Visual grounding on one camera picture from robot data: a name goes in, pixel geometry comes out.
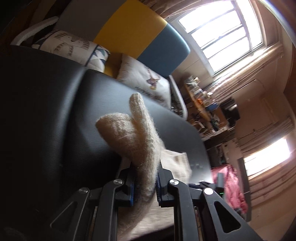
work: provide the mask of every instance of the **curtain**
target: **curtain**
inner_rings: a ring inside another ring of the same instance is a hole
[[[272,197],[296,182],[296,154],[284,162],[249,180],[252,207]]]
[[[266,65],[280,58],[283,53],[281,43],[276,43],[267,49],[249,56],[241,63],[229,68],[229,72],[218,78],[213,84],[207,87],[207,92],[214,93],[215,100],[221,102],[230,97],[234,92],[250,83],[255,75]]]
[[[290,117],[281,123],[271,124],[259,131],[258,135],[251,140],[245,142],[244,138],[241,138],[238,141],[241,152],[243,156],[253,154],[289,134],[293,129],[294,125]]]
[[[182,9],[188,8],[188,6],[200,2],[202,0],[139,0],[143,4],[147,5],[153,11],[155,11],[162,18],[173,15]]]

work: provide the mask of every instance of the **pillow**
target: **pillow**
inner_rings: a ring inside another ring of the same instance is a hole
[[[170,109],[170,84],[167,79],[149,69],[140,61],[122,54],[122,63],[117,76],[125,85],[138,90]]]
[[[61,30],[39,39],[32,48],[72,59],[89,69],[104,72],[110,52],[104,47]]]

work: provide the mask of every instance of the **window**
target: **window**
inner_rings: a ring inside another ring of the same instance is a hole
[[[248,0],[216,1],[178,17],[174,26],[214,75],[263,44]]]
[[[266,148],[244,158],[247,175],[251,176],[288,159],[290,156],[287,140],[282,138]]]

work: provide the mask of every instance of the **cushion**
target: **cushion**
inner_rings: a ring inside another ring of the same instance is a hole
[[[111,53],[105,64],[105,74],[117,78],[121,66],[122,53]]]
[[[140,61],[123,54],[117,79],[125,85],[138,90],[170,109],[170,84],[167,79],[149,69]]]
[[[72,59],[88,69],[104,72],[110,52],[104,47],[62,30],[54,30],[32,48]]]

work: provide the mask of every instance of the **beige knit sock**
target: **beige knit sock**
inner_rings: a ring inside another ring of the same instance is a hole
[[[157,167],[164,147],[139,93],[132,94],[129,106],[132,117],[114,113],[101,117],[96,123],[109,146],[122,157],[127,157],[137,171],[134,206],[119,209],[118,240],[131,232],[152,204]]]

